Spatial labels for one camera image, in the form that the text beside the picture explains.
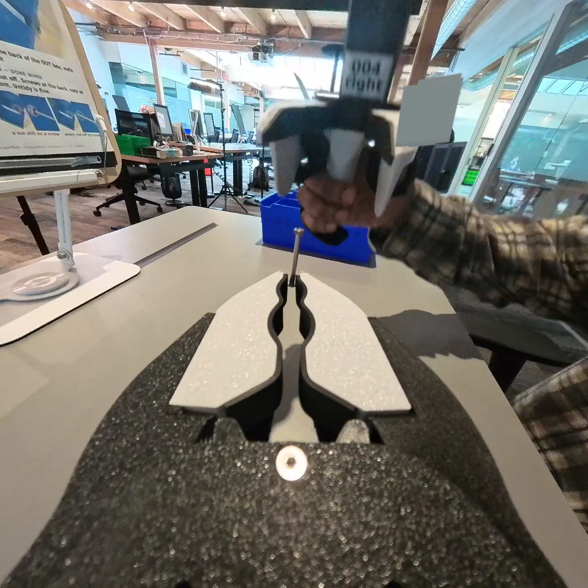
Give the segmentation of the dark grey chair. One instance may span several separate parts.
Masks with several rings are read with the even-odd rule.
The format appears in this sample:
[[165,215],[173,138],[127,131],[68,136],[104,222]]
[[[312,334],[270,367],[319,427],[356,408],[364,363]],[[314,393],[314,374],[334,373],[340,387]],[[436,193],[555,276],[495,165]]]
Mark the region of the dark grey chair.
[[445,294],[472,342],[490,353],[489,370],[504,393],[526,364],[558,371],[587,355],[587,335],[565,322],[517,305],[496,309],[462,289],[448,288]]

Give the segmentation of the blue plastic bin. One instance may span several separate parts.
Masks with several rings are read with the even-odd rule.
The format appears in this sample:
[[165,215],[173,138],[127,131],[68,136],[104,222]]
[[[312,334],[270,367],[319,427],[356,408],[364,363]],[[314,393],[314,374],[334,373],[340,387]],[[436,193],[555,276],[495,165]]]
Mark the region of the blue plastic bin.
[[[292,250],[296,228],[303,227],[297,190],[279,196],[276,192],[261,200],[262,240],[265,245]],[[347,226],[348,237],[339,245],[330,245],[305,231],[300,251],[333,261],[374,268],[375,254],[369,244],[368,229]]]

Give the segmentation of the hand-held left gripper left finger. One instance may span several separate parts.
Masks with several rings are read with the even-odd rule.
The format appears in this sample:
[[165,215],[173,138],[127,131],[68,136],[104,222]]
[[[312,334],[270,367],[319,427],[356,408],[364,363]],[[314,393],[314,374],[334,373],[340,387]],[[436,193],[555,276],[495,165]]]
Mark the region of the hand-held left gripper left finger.
[[288,276],[275,272],[215,313],[170,406],[231,417],[272,417],[281,403],[283,306]]

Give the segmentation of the dark monitor on stand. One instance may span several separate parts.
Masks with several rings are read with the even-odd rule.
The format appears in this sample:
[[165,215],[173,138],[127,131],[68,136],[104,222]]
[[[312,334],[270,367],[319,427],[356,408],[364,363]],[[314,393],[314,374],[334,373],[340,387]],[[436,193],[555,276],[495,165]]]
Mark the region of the dark monitor on stand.
[[467,142],[438,143],[433,146],[423,181],[440,193],[447,193],[458,170]]

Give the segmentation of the person's right hand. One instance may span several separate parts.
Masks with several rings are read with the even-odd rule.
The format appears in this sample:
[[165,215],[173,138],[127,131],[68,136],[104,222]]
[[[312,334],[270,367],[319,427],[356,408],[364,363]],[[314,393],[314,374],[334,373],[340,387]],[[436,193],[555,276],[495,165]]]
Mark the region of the person's right hand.
[[314,175],[298,188],[301,220],[311,232],[331,235],[344,226],[375,228],[375,193],[365,179],[351,183],[333,179],[328,173]]

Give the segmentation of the wooden top desk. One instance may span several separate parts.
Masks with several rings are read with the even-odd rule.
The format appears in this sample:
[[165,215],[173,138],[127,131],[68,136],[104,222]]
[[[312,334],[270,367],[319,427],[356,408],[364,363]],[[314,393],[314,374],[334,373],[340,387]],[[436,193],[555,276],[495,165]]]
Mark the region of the wooden top desk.
[[[217,163],[213,164],[212,173],[217,175],[223,181],[223,165],[222,165],[222,144],[211,143],[209,145],[199,145],[199,153],[206,155],[206,158],[211,161],[214,157],[217,158]],[[249,161],[249,179],[252,178],[252,172],[256,165],[266,164],[270,165],[270,152],[268,149],[256,146],[253,143],[226,143],[227,153],[227,180],[234,187],[235,194],[239,198],[249,198],[249,185],[244,187],[243,184],[243,161]]]
[[119,179],[123,201],[126,205],[129,223],[131,225],[141,222],[138,205],[135,198],[135,181],[129,175],[131,166],[151,165],[157,166],[161,175],[168,176],[174,173],[186,173],[190,179],[190,192],[192,205],[201,208],[208,206],[208,192],[206,189],[205,169],[212,168],[217,160],[224,157],[218,153],[204,152],[193,156],[179,158],[148,158],[143,156],[122,155],[122,168]]

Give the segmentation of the black tripod leg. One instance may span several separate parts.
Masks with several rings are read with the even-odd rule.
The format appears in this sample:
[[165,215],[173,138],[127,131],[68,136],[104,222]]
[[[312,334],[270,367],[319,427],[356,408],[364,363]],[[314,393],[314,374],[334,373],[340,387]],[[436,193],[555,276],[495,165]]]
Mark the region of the black tripod leg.
[[17,196],[17,201],[19,206],[21,207],[22,213],[20,215],[20,219],[22,223],[29,229],[31,235],[38,247],[41,255],[48,255],[50,253],[47,243],[43,237],[43,234],[40,230],[40,226],[36,219],[35,214],[31,210],[29,203],[26,200],[25,196]]

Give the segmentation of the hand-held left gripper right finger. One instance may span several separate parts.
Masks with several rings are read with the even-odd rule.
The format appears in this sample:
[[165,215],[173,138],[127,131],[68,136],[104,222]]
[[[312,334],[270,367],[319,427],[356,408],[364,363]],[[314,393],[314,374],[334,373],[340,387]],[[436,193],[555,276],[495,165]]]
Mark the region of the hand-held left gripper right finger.
[[366,313],[307,272],[298,277],[306,321],[303,375],[339,406],[367,416],[406,414],[411,404]]

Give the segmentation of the black computer monitor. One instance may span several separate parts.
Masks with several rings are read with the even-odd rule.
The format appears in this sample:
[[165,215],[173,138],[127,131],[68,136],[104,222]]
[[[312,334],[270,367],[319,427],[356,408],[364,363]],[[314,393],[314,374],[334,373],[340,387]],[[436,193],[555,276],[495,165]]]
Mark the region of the black computer monitor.
[[118,135],[142,136],[152,140],[151,118],[149,114],[115,109]]

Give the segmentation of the silver bolt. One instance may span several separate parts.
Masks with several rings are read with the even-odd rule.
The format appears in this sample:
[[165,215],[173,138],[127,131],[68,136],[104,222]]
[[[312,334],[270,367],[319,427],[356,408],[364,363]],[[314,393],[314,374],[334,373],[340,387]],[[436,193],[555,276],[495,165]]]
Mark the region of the silver bolt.
[[297,227],[294,229],[295,234],[295,242],[293,244],[293,252],[292,252],[292,265],[289,273],[289,281],[288,286],[290,288],[294,288],[296,285],[296,271],[298,268],[298,258],[299,258],[299,250],[300,250],[300,242],[302,237],[305,233],[304,228]]

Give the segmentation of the black light stand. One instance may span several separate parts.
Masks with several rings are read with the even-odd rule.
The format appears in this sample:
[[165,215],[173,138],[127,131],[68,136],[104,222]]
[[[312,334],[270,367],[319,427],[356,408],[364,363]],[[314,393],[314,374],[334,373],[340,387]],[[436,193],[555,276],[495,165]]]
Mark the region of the black light stand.
[[248,212],[243,206],[241,202],[239,202],[237,195],[235,194],[234,187],[227,180],[227,153],[226,153],[226,137],[225,137],[225,125],[224,125],[224,114],[226,112],[225,104],[224,104],[224,86],[222,82],[213,79],[205,79],[205,82],[212,87],[217,87],[219,90],[219,98],[220,98],[220,113],[221,113],[221,144],[222,144],[222,165],[223,165],[223,186],[222,188],[216,193],[215,197],[213,198],[212,202],[208,205],[208,208],[212,208],[213,205],[217,202],[220,197],[224,198],[224,208],[223,210],[227,212],[227,205],[228,200],[232,199],[239,208],[247,215]]

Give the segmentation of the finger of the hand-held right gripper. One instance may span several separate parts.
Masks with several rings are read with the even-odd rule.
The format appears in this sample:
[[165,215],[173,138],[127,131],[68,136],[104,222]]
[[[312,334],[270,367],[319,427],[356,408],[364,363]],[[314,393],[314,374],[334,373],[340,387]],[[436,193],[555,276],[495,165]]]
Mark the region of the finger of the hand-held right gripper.
[[330,105],[319,100],[282,101],[264,111],[256,140],[270,149],[280,197],[286,196],[292,185],[326,168],[330,150],[326,131],[331,121]]
[[335,180],[351,183],[364,147],[373,141],[376,155],[374,213],[381,217],[405,170],[413,163],[416,146],[398,146],[399,109],[372,109],[363,130],[333,128],[329,135],[327,172]]

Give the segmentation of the green plastic crates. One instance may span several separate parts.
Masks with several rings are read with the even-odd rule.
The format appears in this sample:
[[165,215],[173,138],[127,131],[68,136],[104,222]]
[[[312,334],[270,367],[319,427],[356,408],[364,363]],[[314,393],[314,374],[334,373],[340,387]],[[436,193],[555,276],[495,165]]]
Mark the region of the green plastic crates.
[[122,158],[129,156],[155,158],[157,155],[153,155],[152,143],[148,137],[137,136],[137,135],[115,135],[116,143]]

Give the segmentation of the printed instruction board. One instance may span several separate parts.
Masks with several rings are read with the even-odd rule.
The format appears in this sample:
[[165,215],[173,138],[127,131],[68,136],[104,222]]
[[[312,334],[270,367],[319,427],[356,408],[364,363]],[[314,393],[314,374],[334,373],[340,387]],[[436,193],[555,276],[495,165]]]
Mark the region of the printed instruction board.
[[61,1],[1,1],[1,195],[115,180],[121,153]]

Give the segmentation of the person's right forearm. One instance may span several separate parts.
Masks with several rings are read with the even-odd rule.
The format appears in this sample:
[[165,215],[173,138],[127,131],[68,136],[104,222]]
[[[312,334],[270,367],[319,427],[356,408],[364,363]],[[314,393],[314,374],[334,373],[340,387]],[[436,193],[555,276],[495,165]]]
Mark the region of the person's right forearm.
[[393,228],[369,231],[376,253],[440,287],[495,307],[525,306],[587,328],[587,217],[528,219],[477,211],[416,180]]

